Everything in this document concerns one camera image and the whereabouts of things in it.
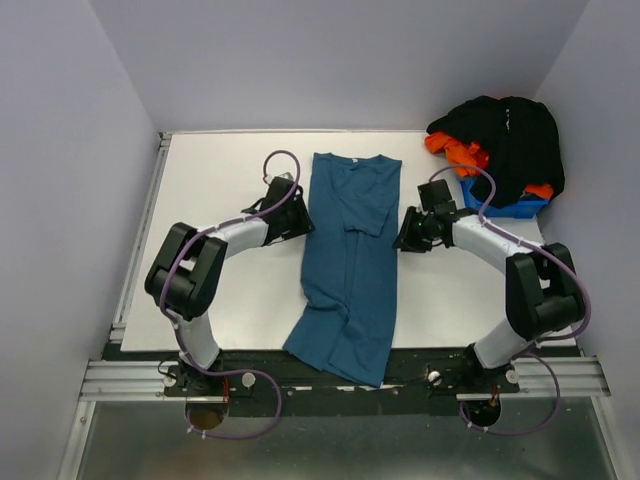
pile of clothes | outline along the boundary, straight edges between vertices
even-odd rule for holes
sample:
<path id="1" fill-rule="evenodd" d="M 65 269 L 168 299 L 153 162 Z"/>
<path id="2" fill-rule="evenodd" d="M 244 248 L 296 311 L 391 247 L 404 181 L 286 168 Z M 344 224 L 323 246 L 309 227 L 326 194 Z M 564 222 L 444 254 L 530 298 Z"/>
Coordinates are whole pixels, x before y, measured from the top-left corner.
<path id="1" fill-rule="evenodd" d="M 469 100 L 432 122 L 425 145 L 431 153 L 444 151 L 451 164 L 471 164 L 496 182 L 491 206 L 503 208 L 523 196 L 550 200 L 564 190 L 558 128 L 547 107 L 526 98 Z M 461 177 L 476 170 L 456 168 Z M 484 201 L 491 185 L 478 177 L 471 193 Z"/>

light purple wall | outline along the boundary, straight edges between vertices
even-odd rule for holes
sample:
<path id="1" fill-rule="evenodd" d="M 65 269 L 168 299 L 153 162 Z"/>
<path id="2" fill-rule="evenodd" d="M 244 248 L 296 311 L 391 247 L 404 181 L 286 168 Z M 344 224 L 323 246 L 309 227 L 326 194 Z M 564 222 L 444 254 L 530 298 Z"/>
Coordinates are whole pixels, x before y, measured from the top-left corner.
<path id="1" fill-rule="evenodd" d="M 533 95 L 587 0 L 91 0 L 163 130 L 421 129 Z"/>
<path id="2" fill-rule="evenodd" d="M 567 188 L 542 217 L 593 297 L 598 354 L 640 472 L 640 2 L 592 0 L 537 98 L 560 129 Z"/>
<path id="3" fill-rule="evenodd" d="M 0 477 L 55 478 L 156 129 L 85 0 L 0 2 Z"/>

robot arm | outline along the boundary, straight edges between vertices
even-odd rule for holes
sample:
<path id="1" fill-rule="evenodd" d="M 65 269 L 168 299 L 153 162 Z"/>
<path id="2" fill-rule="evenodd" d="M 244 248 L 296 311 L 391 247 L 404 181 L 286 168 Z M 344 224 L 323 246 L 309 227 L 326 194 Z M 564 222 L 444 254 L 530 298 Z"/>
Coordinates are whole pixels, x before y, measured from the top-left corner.
<path id="1" fill-rule="evenodd" d="M 465 350 L 465 381 L 505 367 L 536 340 L 583 317 L 580 290 L 557 265 L 487 229 L 474 210 L 458 210 L 445 180 L 421 185 L 418 191 L 421 206 L 407 209 L 395 248 L 423 253 L 440 244 L 456 246 L 505 275 L 506 318 Z M 564 245 L 535 245 L 574 270 Z M 540 280 L 548 280 L 548 286 L 542 287 Z"/>
<path id="2" fill-rule="evenodd" d="M 243 210 L 241 218 L 247 218 L 246 221 L 223 226 L 198 239 L 171 279 L 167 308 L 177 318 L 185 350 L 202 368 L 209 368 L 220 352 L 211 332 L 207 310 L 215 297 L 224 261 L 249 248 L 289 240 L 314 229 L 301 187 L 275 211 L 262 217 L 250 217 L 279 202 L 292 185 L 288 174 L 273 178 L 266 197 Z M 205 228 L 196 229 L 184 223 L 176 223 L 169 230 L 144 284 L 156 305 L 160 304 L 162 289 L 179 252 L 199 230 Z M 188 362 L 183 353 L 182 359 Z"/>

white tabletop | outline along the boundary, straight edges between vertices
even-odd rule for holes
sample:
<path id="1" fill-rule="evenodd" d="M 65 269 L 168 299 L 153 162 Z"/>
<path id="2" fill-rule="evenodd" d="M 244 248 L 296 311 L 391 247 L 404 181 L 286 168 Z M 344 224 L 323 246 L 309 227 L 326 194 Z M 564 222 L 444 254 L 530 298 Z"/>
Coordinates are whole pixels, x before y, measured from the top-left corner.
<path id="1" fill-rule="evenodd" d="M 308 191 L 314 152 L 402 160 L 399 224 L 418 204 L 417 185 L 446 165 L 424 147 L 422 132 L 234 132 L 173 135 L 140 260 L 122 350 L 175 350 L 169 321 L 144 291 L 144 279 L 176 222 L 204 226 L 236 216 L 264 196 L 262 162 L 273 150 L 294 152 Z M 274 158 L 270 173 L 293 172 L 288 157 Z M 459 184 L 443 175 L 458 205 Z M 535 220 L 496 223 L 541 241 Z M 300 318 L 304 237 L 243 252 L 225 262 L 209 309 L 214 337 L 222 349 L 280 349 Z M 398 256 L 396 348 L 459 347 L 489 332 L 504 317 L 504 277 L 468 252 L 436 248 Z M 554 345 L 574 345 L 573 340 Z"/>

blue bin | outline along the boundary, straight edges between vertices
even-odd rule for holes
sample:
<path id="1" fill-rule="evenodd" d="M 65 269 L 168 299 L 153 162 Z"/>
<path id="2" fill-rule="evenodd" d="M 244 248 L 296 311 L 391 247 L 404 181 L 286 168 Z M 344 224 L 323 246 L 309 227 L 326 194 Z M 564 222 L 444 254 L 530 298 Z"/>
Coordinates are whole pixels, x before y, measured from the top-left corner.
<path id="1" fill-rule="evenodd" d="M 467 207 L 479 210 L 482 202 L 471 195 L 471 187 L 475 182 L 475 178 L 465 178 L 460 181 L 462 186 L 462 195 L 464 196 L 464 204 Z M 508 205 L 504 208 L 487 207 L 484 214 L 487 217 L 509 217 L 509 218 L 533 218 L 542 207 L 547 205 L 549 200 L 520 200 L 518 203 Z"/>

